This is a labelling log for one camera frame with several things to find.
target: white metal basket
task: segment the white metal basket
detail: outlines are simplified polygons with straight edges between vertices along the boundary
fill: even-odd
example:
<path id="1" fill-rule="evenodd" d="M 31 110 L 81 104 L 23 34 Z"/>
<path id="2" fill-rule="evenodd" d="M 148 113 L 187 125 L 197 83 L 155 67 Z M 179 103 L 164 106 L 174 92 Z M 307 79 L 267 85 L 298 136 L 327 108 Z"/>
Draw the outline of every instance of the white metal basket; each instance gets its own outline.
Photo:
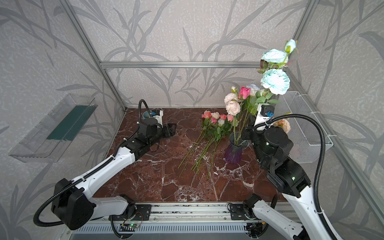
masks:
<path id="1" fill-rule="evenodd" d="M 319 123 L 313 110 L 297 91 L 286 92 L 284 95 L 279 96 L 279 103 L 276 104 L 274 116 L 278 117 L 287 113 L 303 114 Z M 315 126 L 301 118 L 289 118 L 288 121 L 291 126 L 288 137 L 294 143 L 290 157 L 297 163 L 316 161 L 320 154 L 320 136 Z M 324 128 L 323 131 L 326 143 L 325 150 L 327 151 L 333 146 L 333 142 L 328 137 L 328 133 L 325 132 Z"/>

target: leaf-patterned wallpaper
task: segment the leaf-patterned wallpaper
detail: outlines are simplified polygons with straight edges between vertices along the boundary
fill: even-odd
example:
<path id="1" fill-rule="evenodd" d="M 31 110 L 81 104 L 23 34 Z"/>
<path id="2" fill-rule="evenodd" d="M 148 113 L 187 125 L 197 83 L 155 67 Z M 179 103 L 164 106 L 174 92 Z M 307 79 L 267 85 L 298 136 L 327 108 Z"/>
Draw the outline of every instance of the leaf-patterned wallpaper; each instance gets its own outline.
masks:
<path id="1" fill-rule="evenodd" d="M 292 38 L 308 0 L 70 0 L 102 61 L 259 61 Z M 223 106 L 251 69 L 109 69 L 127 106 Z"/>
<path id="2" fill-rule="evenodd" d="M 0 2 L 0 235 L 53 239 L 58 227 L 33 224 L 56 182 L 103 160 L 123 117 L 58 1 Z M 94 96 L 98 105 L 57 163 L 23 163 L 8 155 L 68 93 Z M 50 209 L 45 221 L 57 221 Z"/>
<path id="3" fill-rule="evenodd" d="M 383 21 L 383 0 L 320 0 L 289 68 L 384 198 Z M 353 181 L 327 154 L 320 202 L 334 227 L 344 239 L 384 239 Z M 303 166 L 311 172 L 315 164 Z"/>

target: purple glass vase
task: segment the purple glass vase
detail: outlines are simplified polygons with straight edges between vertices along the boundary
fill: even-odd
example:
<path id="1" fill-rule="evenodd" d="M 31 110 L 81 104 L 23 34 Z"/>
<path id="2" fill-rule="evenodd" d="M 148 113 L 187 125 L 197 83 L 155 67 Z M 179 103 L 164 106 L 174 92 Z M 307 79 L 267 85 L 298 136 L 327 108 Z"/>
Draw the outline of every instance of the purple glass vase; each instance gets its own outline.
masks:
<path id="1" fill-rule="evenodd" d="M 238 145 L 235 145 L 235 134 L 231 133 L 229 142 L 224 154 L 225 161 L 229 163 L 239 163 L 241 155 L 243 154 L 243 148 L 248 146 L 248 141 L 239 140 Z"/>

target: black mounting plate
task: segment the black mounting plate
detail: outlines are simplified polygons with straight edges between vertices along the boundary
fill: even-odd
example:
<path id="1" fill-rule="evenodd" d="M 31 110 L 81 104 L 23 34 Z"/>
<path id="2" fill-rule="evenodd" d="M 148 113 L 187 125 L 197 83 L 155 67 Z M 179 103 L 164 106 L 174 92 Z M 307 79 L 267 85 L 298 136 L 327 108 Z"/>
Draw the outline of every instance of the black mounting plate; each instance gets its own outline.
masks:
<path id="1" fill-rule="evenodd" d="M 140 212 L 141 214 L 136 213 L 135 217 L 131 219 L 131 221 L 141 221 L 141 218 L 143 221 L 148 221 L 149 215 L 151 214 L 151 205 L 136 204 L 136 207 L 137 207 L 137 211 Z M 124 221 L 125 218 L 126 218 L 125 215 L 112 215 L 112 219 L 114 221 Z"/>
<path id="2" fill-rule="evenodd" d="M 243 204 L 228 204 L 231 220 L 249 220 L 245 216 Z"/>

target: reddish-brown marble surface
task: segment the reddish-brown marble surface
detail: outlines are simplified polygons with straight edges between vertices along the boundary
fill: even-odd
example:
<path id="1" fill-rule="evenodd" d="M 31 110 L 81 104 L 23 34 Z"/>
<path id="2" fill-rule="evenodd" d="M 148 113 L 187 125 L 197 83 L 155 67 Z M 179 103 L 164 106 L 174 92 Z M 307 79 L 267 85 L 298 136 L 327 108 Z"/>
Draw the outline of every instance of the reddish-brown marble surface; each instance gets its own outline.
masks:
<path id="1" fill-rule="evenodd" d="M 203 161 L 197 175 L 191 170 L 193 162 L 204 147 L 189 160 L 179 177 L 178 168 L 192 143 L 200 134 L 201 115 L 205 109 L 183 108 L 163 109 L 163 124 L 177 123 L 176 135 L 162 139 L 156 152 L 148 152 L 135 163 L 127 166 L 107 181 L 94 197 L 113 197 L 126 194 L 137 202 L 177 202 L 177 201 L 243 201 L 252 193 L 270 201 L 278 192 L 259 168 L 250 146 L 243 151 L 239 164 L 224 161 L 228 139 L 221 141 L 215 154 L 214 165 L 207 178 L 208 163 Z M 211 109 L 225 113 L 224 109 Z M 137 127 L 138 112 L 129 109 L 120 126 L 109 154 Z M 285 201 L 280 194 L 279 200 Z"/>

